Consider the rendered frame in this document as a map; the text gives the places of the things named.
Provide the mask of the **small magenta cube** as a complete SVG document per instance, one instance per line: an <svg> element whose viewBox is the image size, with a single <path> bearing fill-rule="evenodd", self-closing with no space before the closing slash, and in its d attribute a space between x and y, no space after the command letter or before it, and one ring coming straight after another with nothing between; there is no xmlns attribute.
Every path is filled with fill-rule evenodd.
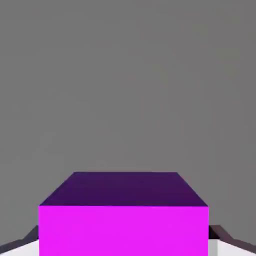
<svg viewBox="0 0 256 256"><path fill-rule="evenodd" d="M176 172L75 172L38 238L39 256L208 256L209 207Z"/></svg>

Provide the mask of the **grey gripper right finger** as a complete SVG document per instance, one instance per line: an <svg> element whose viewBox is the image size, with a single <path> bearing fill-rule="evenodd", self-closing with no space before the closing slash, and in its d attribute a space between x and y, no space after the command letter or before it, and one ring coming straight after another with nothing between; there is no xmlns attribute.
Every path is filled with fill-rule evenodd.
<svg viewBox="0 0 256 256"><path fill-rule="evenodd" d="M256 256L256 245L233 238L221 225L210 225L208 256Z"/></svg>

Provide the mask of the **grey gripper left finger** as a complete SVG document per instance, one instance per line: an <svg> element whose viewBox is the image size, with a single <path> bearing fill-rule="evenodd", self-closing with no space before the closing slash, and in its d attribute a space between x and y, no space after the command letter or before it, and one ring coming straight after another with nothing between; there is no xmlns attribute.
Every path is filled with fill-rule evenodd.
<svg viewBox="0 0 256 256"><path fill-rule="evenodd" d="M39 226L36 225L24 238L17 239L6 244L0 245L0 255L11 250L21 248L39 239Z"/></svg>

